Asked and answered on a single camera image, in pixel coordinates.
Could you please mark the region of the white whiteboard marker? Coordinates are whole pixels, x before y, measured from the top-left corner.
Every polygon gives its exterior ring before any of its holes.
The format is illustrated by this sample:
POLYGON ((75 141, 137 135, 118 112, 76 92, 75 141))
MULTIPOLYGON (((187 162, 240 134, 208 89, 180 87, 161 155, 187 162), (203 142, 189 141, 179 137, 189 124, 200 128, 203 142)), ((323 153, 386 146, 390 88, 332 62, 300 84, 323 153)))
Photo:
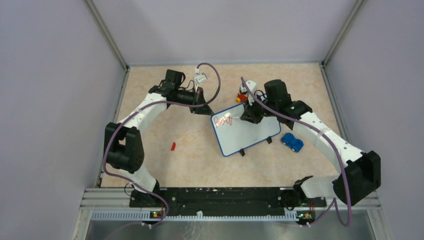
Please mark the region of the white whiteboard marker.
POLYGON ((227 118, 229 118, 229 119, 240 119, 240 116, 229 115, 227 118))

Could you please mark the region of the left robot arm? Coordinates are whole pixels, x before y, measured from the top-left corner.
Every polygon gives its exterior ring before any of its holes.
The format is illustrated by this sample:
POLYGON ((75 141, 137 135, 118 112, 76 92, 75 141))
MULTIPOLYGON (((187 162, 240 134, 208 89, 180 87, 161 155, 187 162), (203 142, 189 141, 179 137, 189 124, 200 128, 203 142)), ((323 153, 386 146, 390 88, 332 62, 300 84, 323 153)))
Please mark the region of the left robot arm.
POLYGON ((172 103, 188 107, 192 114, 211 116, 214 113, 205 100, 203 88, 199 86, 207 80, 206 75, 195 68, 193 89, 181 86, 185 77, 183 72, 168 69, 165 78, 149 89, 138 107, 120 122, 110 122, 105 127, 105 163, 119 170, 121 178, 142 193, 141 200, 149 207, 160 202, 161 194, 155 190, 157 180, 144 166, 142 134, 172 103))

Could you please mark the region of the blue framed whiteboard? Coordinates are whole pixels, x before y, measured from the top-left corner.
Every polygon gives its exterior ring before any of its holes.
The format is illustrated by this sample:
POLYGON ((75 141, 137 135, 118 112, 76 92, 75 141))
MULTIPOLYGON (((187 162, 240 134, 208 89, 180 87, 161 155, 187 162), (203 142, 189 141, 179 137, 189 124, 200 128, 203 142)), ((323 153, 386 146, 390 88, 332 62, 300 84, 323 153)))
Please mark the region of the blue framed whiteboard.
POLYGON ((281 133, 282 127, 275 116, 264 117, 259 124, 228 118, 228 116, 241 116, 243 112, 244 104, 237 103, 210 117, 220 152, 225 157, 236 154, 240 149, 269 136, 273 138, 281 133))

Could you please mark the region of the red marker cap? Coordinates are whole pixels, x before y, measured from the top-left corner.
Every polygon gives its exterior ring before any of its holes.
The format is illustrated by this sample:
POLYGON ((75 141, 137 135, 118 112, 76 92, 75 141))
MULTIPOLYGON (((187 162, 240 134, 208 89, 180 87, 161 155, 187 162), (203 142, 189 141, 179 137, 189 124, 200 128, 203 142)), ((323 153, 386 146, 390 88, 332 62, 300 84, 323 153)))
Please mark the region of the red marker cap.
POLYGON ((175 148, 176 148, 176 143, 175 143, 175 142, 173 142, 173 143, 172 143, 172 145, 171 145, 171 149, 170 149, 170 150, 171 150, 171 151, 174 151, 174 150, 175 150, 175 148))

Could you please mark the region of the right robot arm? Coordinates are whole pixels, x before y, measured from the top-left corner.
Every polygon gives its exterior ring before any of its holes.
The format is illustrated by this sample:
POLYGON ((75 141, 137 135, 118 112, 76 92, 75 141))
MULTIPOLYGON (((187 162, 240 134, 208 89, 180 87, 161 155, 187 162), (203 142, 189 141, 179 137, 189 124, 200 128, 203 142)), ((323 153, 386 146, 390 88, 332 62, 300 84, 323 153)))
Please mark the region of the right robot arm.
POLYGON ((265 98, 255 94, 253 81, 241 81, 248 95, 241 120, 259 124, 265 117, 276 117, 290 130, 308 140, 334 166, 334 176, 307 176, 294 184, 293 200, 307 206, 313 198, 336 198, 354 206, 381 186, 381 158, 373 150, 365 152, 329 128, 302 100, 292 100, 286 84, 275 79, 264 84, 265 98))

